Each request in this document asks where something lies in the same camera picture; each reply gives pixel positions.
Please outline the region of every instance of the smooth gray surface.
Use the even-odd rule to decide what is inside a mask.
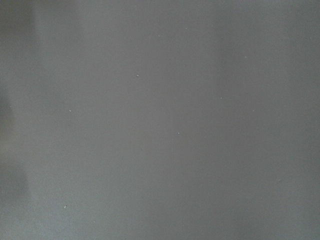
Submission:
[[[1,240],[320,239],[318,0],[2,0]]]

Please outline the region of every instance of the gray background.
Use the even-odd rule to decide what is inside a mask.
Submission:
[[[0,239],[320,239],[318,0],[2,0]]]

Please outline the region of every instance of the gray surface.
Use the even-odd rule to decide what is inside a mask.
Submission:
[[[317,0],[2,0],[0,239],[320,239],[319,26]]]

